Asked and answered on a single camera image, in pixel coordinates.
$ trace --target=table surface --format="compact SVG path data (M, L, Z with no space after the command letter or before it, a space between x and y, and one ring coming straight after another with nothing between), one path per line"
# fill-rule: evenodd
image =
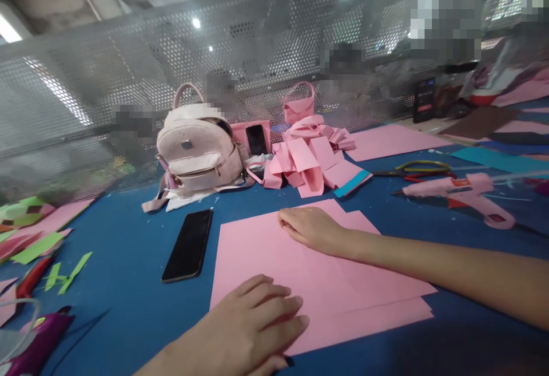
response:
M444 154L422 151L358 164L369 171L414 159L474 165L448 155L459 148L438 149ZM456 171L460 177L468 172L476 171ZM390 195L407 184L398 178L374 177L340 203L347 212L360 210L385 235L549 259L547 237L517 228L492 229L470 209L449 210L444 204ZM493 194L501 199L494 201L504 208L515 206L530 219L534 215L543 220L549 199L519 193L518 187L513 187L498 185ZM266 190L255 185L216 194L170 213L143 214L140 204L156 191L157 186L151 185L112 193L72 222L75 230L58 257L61 274L68 275L83 254L93 254L65 295L58 296L56 290L35 292L43 313L71 305L76 317L42 375L133 374L208 312L222 223L335 197L326 192L303 200L291 187ZM532 201L509 200L516 197ZM213 208L214 214L201 275L162 284L160 277L185 216L208 208ZM0 269L0 279L23 275L27 269L6 265ZM296 366L283 374L485 374L487 369L523 360L538 364L548 360L549 334L453 292L438 290L424 298L434 319L298 355L293 358ZM31 308L26 306L7 328L21 328L30 316Z

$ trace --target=pink glue gun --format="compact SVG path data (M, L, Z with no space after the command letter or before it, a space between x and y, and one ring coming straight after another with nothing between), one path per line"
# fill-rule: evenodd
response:
M467 175L465 179L451 177L415 183L404 187L402 193L407 196L447 197L459 201L477 210L484 216L484 222L497 229L510 229L515 218L482 194L494 190L494 182L485 173Z

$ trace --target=perforated metal sheet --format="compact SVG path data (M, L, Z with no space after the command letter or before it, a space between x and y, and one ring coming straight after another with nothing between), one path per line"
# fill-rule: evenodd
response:
M489 20L500 0L474 1L485 3L473 10ZM113 110L152 106L161 128L187 81L231 122L269 119L275 140L285 128L281 99L300 80L314 83L315 108L331 125L354 131L407 117L413 83L438 71L430 60L409 58L416 5L196 0L4 46L0 195L63 190L67 200L156 179L154 132L147 142L124 123L129 131L113 137L121 124ZM338 43L354 43L360 55L344 72L332 62Z

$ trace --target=phone screen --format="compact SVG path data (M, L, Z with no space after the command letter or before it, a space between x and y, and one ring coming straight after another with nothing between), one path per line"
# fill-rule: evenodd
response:
M246 135L248 136L251 155L258 156L260 154L267 154L265 134L263 133L263 126L261 124L247 127Z
M211 210L187 215L162 275L163 283L190 279L200 274L212 223Z

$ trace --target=scissors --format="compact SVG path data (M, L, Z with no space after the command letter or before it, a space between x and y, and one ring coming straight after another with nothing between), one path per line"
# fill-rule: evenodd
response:
M423 180L418 180L418 178L428 176L445 175L450 176L453 179L457 179L457 176L450 170L451 167L441 161L415 160L395 167L394 170L372 172L372 174L374 176L402 177L406 181L421 183Z

